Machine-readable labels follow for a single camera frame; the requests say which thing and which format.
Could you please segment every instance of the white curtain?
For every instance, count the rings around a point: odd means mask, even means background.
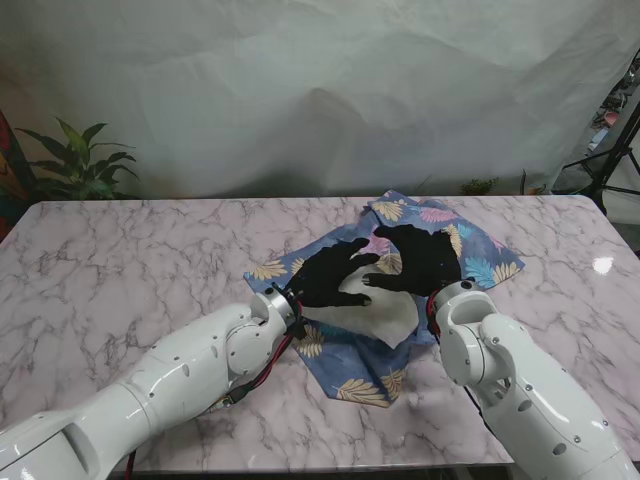
[[[0,108],[107,122],[150,198],[552,182],[638,0],[0,0]],[[19,134],[30,160],[47,158]]]

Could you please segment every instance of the tripod stand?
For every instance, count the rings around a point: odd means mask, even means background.
[[[591,177],[592,181],[588,186],[583,188],[580,193],[593,199],[593,201],[596,202],[598,207],[605,214],[606,209],[604,208],[604,204],[602,203],[603,190],[629,193],[631,195],[640,195],[640,191],[638,190],[631,190],[628,188],[620,188],[607,185],[609,178],[625,155],[629,156],[629,159],[631,160],[631,163],[633,163],[636,172],[638,172],[638,175],[640,175],[640,165],[638,165],[638,161],[633,155],[633,149],[630,146],[633,138],[636,136],[636,133],[638,133],[638,130],[640,130],[640,103],[638,103],[634,108],[631,116],[629,117],[629,120],[627,121],[627,124],[622,129],[622,132],[620,132],[620,136],[618,137],[618,140],[616,140],[616,143],[612,148],[604,152],[600,152],[597,155],[591,155],[589,157],[583,158],[582,160],[578,160],[577,162],[573,162],[562,167],[563,170],[575,165],[581,165],[582,168],[584,168],[584,170]],[[594,160],[596,158],[604,157],[605,155],[607,155],[607,159],[605,160],[604,165],[602,165],[602,168],[600,168],[600,170],[594,172],[591,167],[589,167],[587,162],[590,162],[591,160]]]

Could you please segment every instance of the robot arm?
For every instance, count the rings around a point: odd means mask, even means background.
[[[115,383],[80,406],[43,412],[0,432],[0,477],[102,480],[147,439],[209,408],[270,362],[298,312],[269,288],[161,339]]]
[[[613,428],[526,329],[462,281],[435,296],[442,363],[532,480],[640,479]]]

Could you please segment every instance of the black glove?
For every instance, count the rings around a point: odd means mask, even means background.
[[[305,260],[300,270],[289,280],[285,290],[291,289],[305,307],[369,305],[371,299],[366,295],[338,291],[346,277],[358,268],[376,263],[380,259],[375,253],[351,258],[368,244],[369,240],[366,238],[357,238],[353,242],[338,242],[331,247],[324,247]]]
[[[431,235],[413,225],[378,227],[373,234],[393,242],[402,259],[399,275],[370,273],[365,285],[426,297],[435,290],[462,279],[458,257],[446,232]]]

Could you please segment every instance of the white marble tabletop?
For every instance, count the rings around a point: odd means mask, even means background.
[[[72,406],[160,337],[246,301],[242,274],[356,219],[365,198],[42,203],[0,246],[0,426]],[[489,293],[640,460],[640,261],[583,197],[440,198],[526,267]],[[239,405],[151,440],[137,470],[510,462],[436,348],[388,409],[327,398],[293,351]]]

